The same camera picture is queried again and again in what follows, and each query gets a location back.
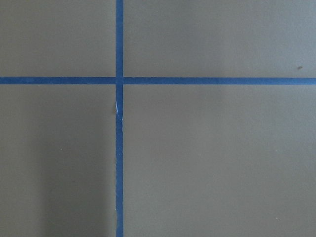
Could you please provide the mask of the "blue tape line lengthwise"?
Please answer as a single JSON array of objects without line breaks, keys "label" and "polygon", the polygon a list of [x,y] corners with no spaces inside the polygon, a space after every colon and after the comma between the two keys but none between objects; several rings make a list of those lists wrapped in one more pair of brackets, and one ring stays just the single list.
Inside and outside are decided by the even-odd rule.
[{"label": "blue tape line lengthwise", "polygon": [[123,237],[123,0],[116,1],[116,212]]}]

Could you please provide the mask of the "blue tape line crosswise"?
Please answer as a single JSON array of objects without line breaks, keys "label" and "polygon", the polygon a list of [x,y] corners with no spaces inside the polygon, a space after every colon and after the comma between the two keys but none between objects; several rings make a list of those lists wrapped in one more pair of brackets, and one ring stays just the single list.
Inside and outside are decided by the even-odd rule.
[{"label": "blue tape line crosswise", "polygon": [[315,78],[1,77],[1,84],[315,85]]}]

